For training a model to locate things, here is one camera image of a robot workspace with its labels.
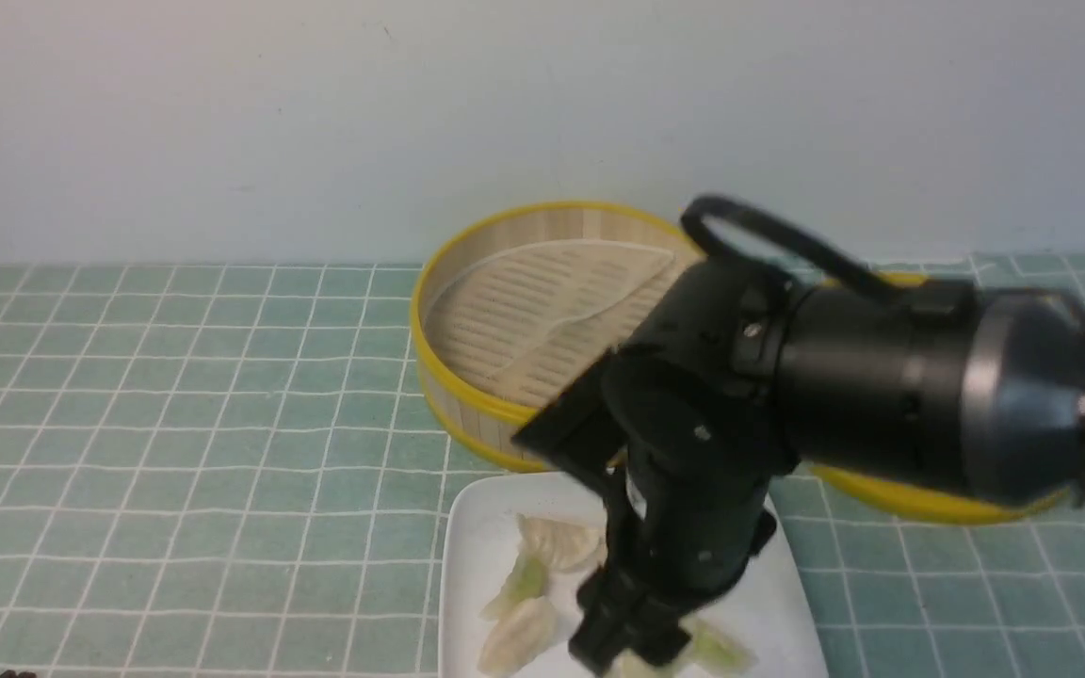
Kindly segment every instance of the dumpling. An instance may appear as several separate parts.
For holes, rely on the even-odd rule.
[[[685,653],[667,666],[652,666],[630,651],[621,653],[615,662],[618,678],[673,678],[685,667]]]
[[[692,639],[689,641],[688,656],[707,674],[717,678],[732,678],[743,675],[756,664],[756,656],[748,648],[729,639],[726,634],[701,618],[686,617],[681,626]]]
[[[602,543],[599,529],[560,520],[518,515],[522,550],[557,572],[572,572],[586,565]]]
[[[559,614],[546,598],[529,598],[509,610],[483,642],[476,668],[489,678],[509,678],[529,664],[554,637]]]
[[[534,553],[518,551],[518,561],[513,562],[513,570],[500,585],[500,592],[483,606],[480,617],[496,622],[518,603],[542,596],[545,588],[546,565]]]

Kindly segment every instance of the table surface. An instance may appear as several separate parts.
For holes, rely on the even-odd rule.
[[[892,266],[1085,296],[1085,254]],[[436,670],[458,490],[419,267],[0,267],[0,673]],[[775,482],[832,677],[1085,675],[1085,510],[961,529]]]

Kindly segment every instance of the cable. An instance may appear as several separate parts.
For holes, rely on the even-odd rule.
[[[681,214],[681,228],[693,243],[711,258],[745,258],[745,254],[727,244],[711,231],[705,218],[717,218],[739,228],[742,232],[766,240],[767,243],[796,254],[839,280],[857,295],[882,306],[898,304],[903,289],[885,282],[879,276],[841,254],[822,240],[812,238],[800,228],[758,210],[722,196],[699,196]]]

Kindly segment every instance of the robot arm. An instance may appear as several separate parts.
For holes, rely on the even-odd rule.
[[[839,280],[804,287],[724,243],[723,220]],[[1022,507],[1085,501],[1085,306],[1067,292],[901,289],[791,225],[717,196],[681,227],[707,254],[625,343],[515,435],[602,498],[609,559],[569,651],[595,675],[654,665],[677,622],[767,543],[767,485],[802,460]],[[625,463],[611,461],[625,450]]]

